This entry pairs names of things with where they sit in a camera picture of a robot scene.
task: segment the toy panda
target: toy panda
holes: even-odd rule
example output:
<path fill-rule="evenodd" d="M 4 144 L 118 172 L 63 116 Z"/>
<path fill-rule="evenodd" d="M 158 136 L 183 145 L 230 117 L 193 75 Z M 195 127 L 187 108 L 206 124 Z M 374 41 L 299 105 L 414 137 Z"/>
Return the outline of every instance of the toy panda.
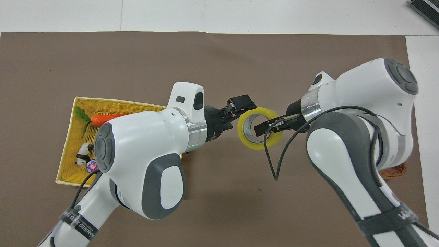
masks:
<path fill-rule="evenodd" d="M 93 145 L 89 142 L 82 144 L 81 148 L 78 151 L 78 154 L 76 155 L 77 161 L 75 162 L 75 164 L 78 164 L 81 167 L 87 165 L 87 163 L 90 161 L 90 156 L 88 154 L 92 150 Z"/>

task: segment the green carrot leaves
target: green carrot leaves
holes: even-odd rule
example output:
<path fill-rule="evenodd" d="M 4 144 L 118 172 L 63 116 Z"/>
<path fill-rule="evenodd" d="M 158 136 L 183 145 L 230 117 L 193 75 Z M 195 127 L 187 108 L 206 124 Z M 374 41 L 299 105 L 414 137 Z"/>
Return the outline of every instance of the green carrot leaves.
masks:
<path fill-rule="evenodd" d="M 85 126 L 84 126 L 84 130 L 83 130 L 83 137 L 84 137 L 84 135 L 85 135 L 85 131 L 87 130 L 87 127 L 88 127 L 88 125 L 89 125 L 90 123 L 91 123 L 91 121 L 85 124 Z"/>
<path fill-rule="evenodd" d="M 90 122 L 90 118 L 88 117 L 88 115 L 85 113 L 84 109 L 81 109 L 79 106 L 75 107 L 75 116 L 81 120 L 82 122 L 88 123 Z"/>
<path fill-rule="evenodd" d="M 89 116 L 85 113 L 84 109 L 81 109 L 79 106 L 75 107 L 75 116 L 82 122 L 85 122 L 84 130 L 83 130 L 83 137 L 85 135 L 85 132 L 87 131 L 88 125 L 91 123 L 91 119 Z"/>

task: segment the brown basket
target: brown basket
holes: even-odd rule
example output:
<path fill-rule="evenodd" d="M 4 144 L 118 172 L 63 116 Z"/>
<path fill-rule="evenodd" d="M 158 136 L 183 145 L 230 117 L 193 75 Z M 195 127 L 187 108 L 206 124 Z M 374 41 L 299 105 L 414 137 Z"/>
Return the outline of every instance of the brown basket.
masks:
<path fill-rule="evenodd" d="M 405 163 L 402 163 L 398 166 L 379 171 L 379 174 L 383 179 L 394 179 L 394 178 L 402 177 L 403 175 L 405 175 L 406 172 L 407 172 L 407 166 Z"/>
<path fill-rule="evenodd" d="M 80 167 L 79 165 L 75 164 L 76 154 L 78 153 L 78 150 L 82 144 L 86 142 L 94 143 L 94 136 L 99 128 L 90 124 L 85 135 L 83 136 L 85 123 L 81 122 L 75 116 L 74 111 L 76 106 L 84 109 L 88 116 L 95 114 L 130 114 L 143 111 L 159 112 L 166 108 L 161 105 L 125 100 L 76 97 L 73 102 L 70 125 L 68 127 L 67 138 L 65 140 L 64 150 L 62 152 L 61 162 L 59 164 L 58 174 L 55 180 L 55 182 L 58 184 L 79 186 L 89 174 L 85 167 Z M 89 156 L 91 159 L 93 158 L 93 151 L 91 151 Z M 85 187 L 90 186 L 94 180 L 94 176 L 95 175 L 93 175 L 87 181 Z"/>

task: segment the yellow tape roll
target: yellow tape roll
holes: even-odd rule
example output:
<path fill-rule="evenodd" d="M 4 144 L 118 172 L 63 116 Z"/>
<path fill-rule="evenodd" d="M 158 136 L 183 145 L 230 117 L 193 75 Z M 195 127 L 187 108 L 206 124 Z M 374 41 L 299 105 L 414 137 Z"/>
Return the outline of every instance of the yellow tape roll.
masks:
<path fill-rule="evenodd" d="M 264 142 L 259 141 L 252 133 L 252 122 L 258 116 L 264 116 L 267 119 L 273 119 L 279 115 L 273 110 L 266 109 L 263 107 L 257 107 L 256 109 L 247 111 L 239 117 L 238 121 L 238 136 L 241 142 L 247 147 L 255 150 L 264 149 Z M 282 137 L 282 132 L 270 133 L 267 138 L 267 147 L 276 145 Z"/>

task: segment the toy carrot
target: toy carrot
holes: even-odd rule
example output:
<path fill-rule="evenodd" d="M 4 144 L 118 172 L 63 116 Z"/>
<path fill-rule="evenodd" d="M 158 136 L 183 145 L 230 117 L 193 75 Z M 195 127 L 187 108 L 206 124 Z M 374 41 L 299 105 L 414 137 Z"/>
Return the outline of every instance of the toy carrot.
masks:
<path fill-rule="evenodd" d="M 75 107 L 75 115 L 79 120 L 86 123 L 84 126 L 84 130 L 83 130 L 83 136 L 84 136 L 89 124 L 92 124 L 93 126 L 96 126 L 96 127 L 100 127 L 104 123 L 110 121 L 111 119 L 114 119 L 114 118 L 120 117 L 120 116 L 124 116 L 126 114 L 111 114 L 111 115 L 96 114 L 96 115 L 91 116 L 91 118 L 90 118 L 85 113 L 84 109 L 81 109 L 79 106 L 76 106 Z"/>

